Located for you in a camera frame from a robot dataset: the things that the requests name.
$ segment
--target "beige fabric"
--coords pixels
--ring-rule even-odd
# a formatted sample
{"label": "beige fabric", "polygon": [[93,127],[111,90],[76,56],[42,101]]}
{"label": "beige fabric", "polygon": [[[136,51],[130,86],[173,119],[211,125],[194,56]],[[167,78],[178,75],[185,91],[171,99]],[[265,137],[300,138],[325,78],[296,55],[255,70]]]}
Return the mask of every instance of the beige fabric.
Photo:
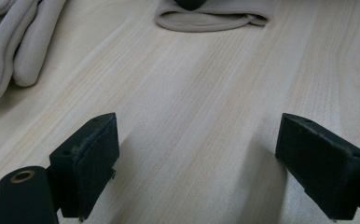
{"label": "beige fabric", "polygon": [[38,2],[0,0],[0,97],[13,72],[22,86],[37,79],[65,0],[45,0],[37,6]]}
{"label": "beige fabric", "polygon": [[271,20],[274,0],[208,0],[187,11],[173,0],[161,0],[156,11],[160,26],[181,32],[222,31],[247,23],[265,25]]}
{"label": "beige fabric", "polygon": [[37,16],[23,37],[14,60],[15,83],[35,84],[48,49],[48,44],[65,0],[46,0],[38,5]]}

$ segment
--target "wooden table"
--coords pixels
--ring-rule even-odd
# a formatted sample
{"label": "wooden table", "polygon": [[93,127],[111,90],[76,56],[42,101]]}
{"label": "wooden table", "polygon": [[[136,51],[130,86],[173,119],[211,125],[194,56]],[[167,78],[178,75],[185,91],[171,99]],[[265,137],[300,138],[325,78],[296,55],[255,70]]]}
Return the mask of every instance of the wooden table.
{"label": "wooden table", "polygon": [[332,223],[273,153],[283,112],[360,147],[360,0],[205,34],[158,27],[157,4],[67,2],[38,83],[0,100],[0,178],[117,112],[117,176],[85,223]]}

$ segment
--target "gray fabric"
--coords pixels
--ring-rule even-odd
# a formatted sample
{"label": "gray fabric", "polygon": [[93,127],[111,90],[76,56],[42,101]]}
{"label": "gray fabric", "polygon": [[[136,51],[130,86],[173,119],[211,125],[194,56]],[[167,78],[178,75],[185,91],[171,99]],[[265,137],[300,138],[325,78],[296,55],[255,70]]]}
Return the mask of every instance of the gray fabric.
{"label": "gray fabric", "polygon": [[156,11],[158,25],[180,32],[222,31],[247,23],[265,25],[273,14],[274,0],[208,0],[187,11],[173,0],[161,0]]}
{"label": "gray fabric", "polygon": [[65,0],[38,2],[0,0],[0,97],[12,75],[19,85],[34,84],[44,62]]}
{"label": "gray fabric", "polygon": [[37,16],[23,37],[14,60],[13,78],[18,85],[35,84],[64,3],[65,0],[46,0],[38,5]]}

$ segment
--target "brass grommet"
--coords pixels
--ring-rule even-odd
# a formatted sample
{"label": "brass grommet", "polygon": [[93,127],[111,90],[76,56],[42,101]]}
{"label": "brass grommet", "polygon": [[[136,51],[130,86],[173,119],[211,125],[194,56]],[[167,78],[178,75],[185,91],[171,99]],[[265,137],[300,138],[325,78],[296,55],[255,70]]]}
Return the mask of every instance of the brass grommet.
{"label": "brass grommet", "polygon": [[35,175],[35,171],[33,170],[22,171],[13,175],[10,181],[13,184],[20,184],[22,182],[32,179],[34,175]]}

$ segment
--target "black object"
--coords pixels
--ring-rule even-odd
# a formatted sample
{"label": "black object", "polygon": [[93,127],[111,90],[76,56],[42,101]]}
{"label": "black object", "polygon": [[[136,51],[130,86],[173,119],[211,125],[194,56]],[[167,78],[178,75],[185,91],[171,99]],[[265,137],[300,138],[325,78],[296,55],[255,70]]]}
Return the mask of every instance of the black object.
{"label": "black object", "polygon": [[329,218],[353,219],[360,206],[360,148],[309,119],[283,114],[276,158]]}
{"label": "black object", "polygon": [[115,114],[91,119],[50,156],[50,167],[24,167],[0,180],[0,223],[58,223],[88,218],[119,157]]}
{"label": "black object", "polygon": [[174,0],[180,7],[192,11],[201,7],[207,0]]}

